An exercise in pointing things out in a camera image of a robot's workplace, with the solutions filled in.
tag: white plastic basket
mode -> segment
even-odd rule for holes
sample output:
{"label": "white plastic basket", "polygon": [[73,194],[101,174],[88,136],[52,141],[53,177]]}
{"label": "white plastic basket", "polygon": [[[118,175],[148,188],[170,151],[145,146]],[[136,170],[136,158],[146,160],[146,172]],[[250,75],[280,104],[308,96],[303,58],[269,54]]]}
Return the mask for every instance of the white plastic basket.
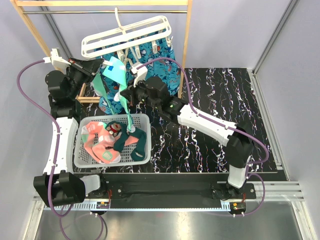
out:
{"label": "white plastic basket", "polygon": [[[117,163],[98,163],[94,160],[90,154],[84,148],[84,142],[81,139],[81,129],[88,123],[104,122],[110,123],[116,121],[123,124],[128,124],[128,117],[126,114],[121,115],[107,115],[107,116],[90,116],[81,120],[79,124],[79,130],[76,135],[76,143],[74,149],[74,165],[78,168],[103,168],[103,167],[118,167],[127,165],[140,165],[147,163],[151,158],[151,126],[149,117],[146,114],[137,113],[131,114],[133,119],[133,125],[146,133],[146,143],[144,147],[145,159],[143,161],[133,161],[131,158],[131,152],[136,148],[136,143],[124,146],[121,154],[121,160]],[[96,135],[94,143],[98,142],[98,136]]]}

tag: metal rod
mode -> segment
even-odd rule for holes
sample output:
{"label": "metal rod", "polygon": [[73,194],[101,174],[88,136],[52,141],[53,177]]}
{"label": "metal rod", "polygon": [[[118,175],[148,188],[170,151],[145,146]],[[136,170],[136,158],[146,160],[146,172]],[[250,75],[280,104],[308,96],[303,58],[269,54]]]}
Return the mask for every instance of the metal rod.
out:
{"label": "metal rod", "polygon": [[287,5],[278,25],[276,26],[269,42],[267,43],[265,49],[263,50],[262,55],[260,56],[257,64],[255,65],[255,67],[252,69],[254,75],[258,74],[258,71],[261,67],[261,65],[263,64],[263,62],[265,61],[268,53],[270,52],[272,46],[274,45],[275,41],[277,40],[279,34],[281,33],[282,29],[284,28],[288,18],[290,17],[291,13],[293,12],[293,10],[295,9],[297,3],[299,2],[299,0],[291,0],[289,2],[289,4]]}
{"label": "metal rod", "polygon": [[[40,6],[39,8],[43,12],[46,12],[49,10],[49,8],[47,6]],[[65,56],[67,58],[71,58],[72,57],[71,51],[70,51],[69,47],[67,46],[66,41],[65,41],[64,37],[62,36],[56,21],[54,20],[54,18],[50,14],[44,15],[44,17],[45,17],[50,29],[52,30],[56,40],[58,41],[59,45],[61,46]]]}
{"label": "metal rod", "polygon": [[[186,14],[187,10],[119,10],[120,14]],[[114,10],[97,11],[23,11],[23,14],[114,14]]]}

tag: black speckled table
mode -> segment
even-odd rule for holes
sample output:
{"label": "black speckled table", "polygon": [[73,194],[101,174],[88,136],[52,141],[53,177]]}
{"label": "black speckled table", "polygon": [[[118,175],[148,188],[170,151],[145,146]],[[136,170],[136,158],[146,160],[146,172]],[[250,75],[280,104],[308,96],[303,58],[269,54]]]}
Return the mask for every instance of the black speckled table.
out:
{"label": "black speckled table", "polygon": [[[246,68],[187,68],[193,105],[215,117],[235,123],[250,122],[253,135],[266,144],[269,161],[254,164],[250,171],[276,172],[276,163]],[[87,87],[86,95],[93,89]],[[183,99],[187,100],[186,85]],[[98,104],[84,104],[84,117],[104,115]],[[224,147],[216,140],[191,127],[168,123],[157,112],[143,103],[131,109],[131,113],[147,114],[151,123],[151,159],[143,165],[77,168],[75,173],[216,173],[225,172]],[[252,160],[262,160],[264,152],[254,148]]]}

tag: fabric pile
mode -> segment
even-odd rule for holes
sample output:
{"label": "fabric pile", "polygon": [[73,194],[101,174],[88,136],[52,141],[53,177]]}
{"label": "fabric pile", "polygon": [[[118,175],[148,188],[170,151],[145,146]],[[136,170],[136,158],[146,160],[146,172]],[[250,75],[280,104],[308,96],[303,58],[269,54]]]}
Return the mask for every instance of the fabric pile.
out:
{"label": "fabric pile", "polygon": [[98,163],[115,164],[120,162],[124,147],[135,143],[136,146],[130,154],[132,160],[135,162],[143,161],[146,157],[146,133],[139,128],[136,128],[134,132],[128,132],[127,125],[121,122],[112,121],[107,124],[91,121],[82,127],[81,139],[84,149]]}

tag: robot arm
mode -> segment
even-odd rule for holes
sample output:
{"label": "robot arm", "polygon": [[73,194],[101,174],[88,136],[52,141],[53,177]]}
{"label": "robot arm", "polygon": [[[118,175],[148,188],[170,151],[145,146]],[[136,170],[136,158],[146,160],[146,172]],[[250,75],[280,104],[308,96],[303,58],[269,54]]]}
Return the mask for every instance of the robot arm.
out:
{"label": "robot arm", "polygon": [[[60,127],[60,141],[55,163],[51,199],[54,206],[81,203],[90,192],[105,187],[103,178],[99,175],[88,175],[78,178],[73,175],[72,155],[76,132],[78,130],[81,106],[75,100],[84,83],[90,83],[104,60],[94,59],[83,61],[70,58],[68,61],[59,56],[56,48],[52,49],[51,56],[44,58],[45,63],[66,69],[66,74],[54,70],[45,77],[48,85],[51,115]],[[48,184],[53,159],[56,150],[57,127],[52,123],[53,135],[50,154],[43,175],[34,177],[33,186],[44,203],[49,206]]]}
{"label": "robot arm", "polygon": [[124,96],[131,105],[143,102],[157,109],[163,119],[192,127],[214,138],[226,147],[225,157],[229,164],[227,186],[231,195],[233,192],[234,194],[238,194],[246,181],[246,168],[254,148],[253,141],[246,136],[234,132],[231,129],[221,127],[198,115],[202,114],[227,127],[237,128],[243,132],[252,134],[250,126],[248,124],[237,125],[234,122],[221,120],[198,109],[196,110],[198,115],[195,114],[186,101],[175,96],[170,96],[167,85],[163,83],[159,77],[150,77],[144,81],[144,76],[143,74],[139,74],[139,71],[145,73],[147,68],[144,66],[136,70],[135,68],[138,66],[139,64],[132,66],[131,72],[135,76],[135,79],[129,83],[128,89],[121,92],[121,95]]}

